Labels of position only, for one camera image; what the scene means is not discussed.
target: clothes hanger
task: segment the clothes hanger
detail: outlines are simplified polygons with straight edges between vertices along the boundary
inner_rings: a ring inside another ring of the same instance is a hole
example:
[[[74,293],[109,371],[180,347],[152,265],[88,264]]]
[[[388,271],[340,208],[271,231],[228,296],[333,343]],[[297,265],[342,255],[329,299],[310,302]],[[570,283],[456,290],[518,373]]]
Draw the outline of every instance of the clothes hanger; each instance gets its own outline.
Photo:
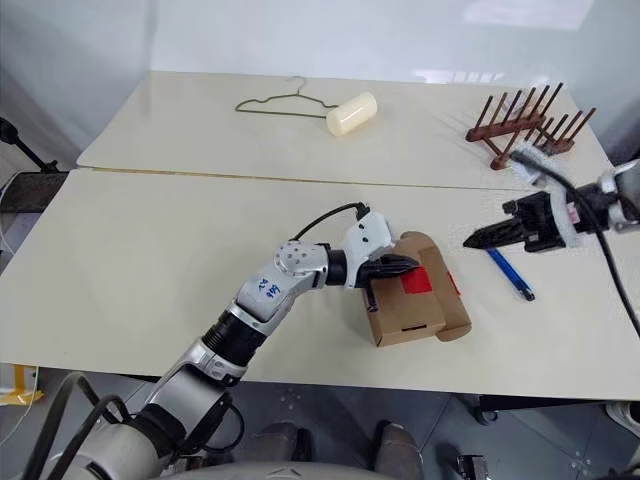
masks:
[[[278,98],[293,98],[293,97],[300,97],[300,98],[304,98],[305,100],[310,100],[312,102],[316,102],[319,103],[320,105],[322,105],[324,108],[326,109],[331,109],[331,108],[337,108],[338,105],[327,105],[326,103],[324,103],[322,100],[319,100],[317,98],[313,98],[313,97],[309,97],[308,95],[302,95],[300,93],[300,90],[302,90],[302,88],[307,84],[307,79],[304,77],[300,77],[298,75],[295,75],[291,78],[299,78],[300,80],[302,80],[302,84],[298,87],[298,90],[296,90],[296,93],[289,93],[286,95],[274,95],[272,97],[268,97],[265,98],[264,100],[258,100],[257,98],[251,98],[249,100],[245,100],[243,102],[240,102],[238,105],[236,105],[235,111],[236,112],[244,112],[244,113],[266,113],[266,114],[270,114],[270,115],[291,115],[291,116],[296,116],[296,117],[311,117],[311,118],[327,118],[326,115],[314,115],[312,113],[297,113],[297,112],[278,112],[278,111],[272,111],[272,110],[252,110],[252,109],[242,109],[241,107],[243,107],[244,105],[251,103],[251,102],[256,102],[256,103],[268,103],[271,100],[276,100]]]

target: red tape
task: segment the red tape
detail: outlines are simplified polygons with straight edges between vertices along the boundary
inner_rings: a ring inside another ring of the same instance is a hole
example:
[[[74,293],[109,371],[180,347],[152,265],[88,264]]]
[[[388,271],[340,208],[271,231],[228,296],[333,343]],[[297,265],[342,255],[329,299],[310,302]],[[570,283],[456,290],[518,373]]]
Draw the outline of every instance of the red tape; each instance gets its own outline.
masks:
[[[400,280],[402,280],[404,293],[425,293],[433,290],[429,275],[427,275],[424,267],[414,268],[410,272],[401,275]]]
[[[448,270],[447,270],[447,275],[449,275],[449,280],[451,280],[453,288],[456,289],[456,293],[458,294],[458,296],[460,296],[460,290],[458,290],[458,286],[456,285],[456,282],[453,281],[453,277],[451,276],[451,272],[448,271]]]

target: table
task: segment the table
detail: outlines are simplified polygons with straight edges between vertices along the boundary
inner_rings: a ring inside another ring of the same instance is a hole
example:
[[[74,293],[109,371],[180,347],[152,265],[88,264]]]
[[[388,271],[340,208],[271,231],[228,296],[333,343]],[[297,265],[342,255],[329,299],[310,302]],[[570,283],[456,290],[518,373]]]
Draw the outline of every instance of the table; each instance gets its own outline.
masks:
[[[487,97],[494,95],[495,105],[505,87],[308,79],[302,92],[328,103],[343,103],[363,91],[376,97],[378,115],[343,137],[332,136],[318,118],[234,111],[242,100],[292,93],[298,85],[300,80],[284,77],[151,72],[78,163],[313,181],[530,189],[510,169],[491,170],[493,155],[485,145],[464,140]],[[298,99],[276,102],[273,108],[325,113]],[[566,87],[550,109],[556,119],[577,110]],[[556,158],[577,184],[593,182],[609,167],[589,127],[580,132],[573,150]]]
[[[531,303],[484,252],[462,248],[525,193],[73,171],[0,276],[0,361],[160,375],[283,239],[364,200],[397,234],[434,238],[472,332],[376,348],[360,292],[326,288],[298,299],[245,379],[640,399],[640,343],[594,238],[542,255],[504,249]],[[352,222],[333,218],[308,239],[335,243]],[[637,306],[637,237],[609,238]]]

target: blue pen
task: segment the blue pen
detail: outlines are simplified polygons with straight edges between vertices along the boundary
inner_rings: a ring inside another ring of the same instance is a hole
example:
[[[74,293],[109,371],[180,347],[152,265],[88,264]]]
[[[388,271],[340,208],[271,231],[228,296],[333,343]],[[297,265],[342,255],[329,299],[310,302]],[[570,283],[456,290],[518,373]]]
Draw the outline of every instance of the blue pen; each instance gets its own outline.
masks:
[[[530,302],[536,299],[536,296],[533,294],[531,287],[527,285],[527,282],[525,282],[520,275],[518,275],[518,272],[515,271],[515,269],[511,266],[507,259],[504,258],[497,249],[490,248],[487,250],[487,253],[491,258],[493,258],[493,261],[498,264],[500,270],[504,272],[513,286],[516,287],[520,293],[522,293],[522,296],[524,298],[526,298]]]

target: brown cardboard box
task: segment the brown cardboard box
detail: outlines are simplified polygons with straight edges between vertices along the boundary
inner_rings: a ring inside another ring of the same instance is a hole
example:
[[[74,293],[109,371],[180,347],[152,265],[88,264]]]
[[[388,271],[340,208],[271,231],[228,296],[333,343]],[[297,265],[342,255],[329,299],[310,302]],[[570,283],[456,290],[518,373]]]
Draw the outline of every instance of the brown cardboard box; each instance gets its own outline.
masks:
[[[420,267],[371,282],[373,298],[365,294],[365,303],[378,347],[433,335],[448,342],[471,331],[460,292],[431,237],[405,232],[392,253],[411,257]]]

